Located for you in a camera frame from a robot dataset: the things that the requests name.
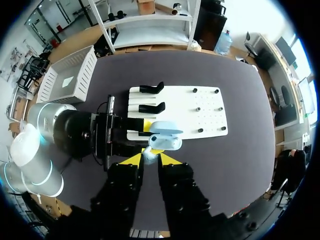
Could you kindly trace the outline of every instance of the window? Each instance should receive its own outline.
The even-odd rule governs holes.
[[[314,104],[314,111],[308,116],[309,125],[311,126],[311,125],[314,125],[318,120],[318,101],[317,101],[317,91],[315,86],[315,80],[309,83],[309,87],[311,90],[311,96]]]
[[[296,57],[295,62],[297,64],[297,68],[295,69],[295,72],[299,80],[301,81],[302,79],[310,75],[311,68],[309,65],[307,54],[299,38],[292,45],[291,50]]]

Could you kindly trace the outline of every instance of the light blue object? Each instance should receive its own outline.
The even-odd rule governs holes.
[[[184,131],[180,130],[172,121],[155,121],[151,124],[149,131],[154,134],[182,134]]]
[[[232,39],[230,37],[229,30],[226,30],[225,32],[221,33],[218,42],[216,43],[216,46],[214,48],[214,51],[220,55],[227,55],[229,52],[229,49],[232,44]]]
[[[183,131],[172,121],[156,121],[152,123],[149,131],[154,134],[149,138],[149,146],[142,152],[146,165],[153,164],[158,159],[151,149],[176,151],[182,146],[182,139],[177,135],[182,134]]]

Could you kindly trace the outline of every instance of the computer monitor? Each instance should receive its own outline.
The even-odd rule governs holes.
[[[286,40],[284,40],[283,37],[280,37],[279,40],[275,43],[275,45],[280,50],[289,66],[291,66],[297,58],[292,52],[291,47],[288,45]]]

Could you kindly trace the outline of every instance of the black holder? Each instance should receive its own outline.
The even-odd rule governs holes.
[[[139,113],[144,114],[159,114],[166,110],[165,102],[161,102],[158,106],[150,106],[150,105],[139,105]]]
[[[148,86],[148,85],[140,85],[139,91],[140,93],[145,94],[158,94],[164,89],[165,84],[164,82],[160,82],[158,86]]]

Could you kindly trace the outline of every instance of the cardboard box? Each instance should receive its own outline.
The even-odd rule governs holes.
[[[140,15],[155,14],[155,0],[136,0]]]

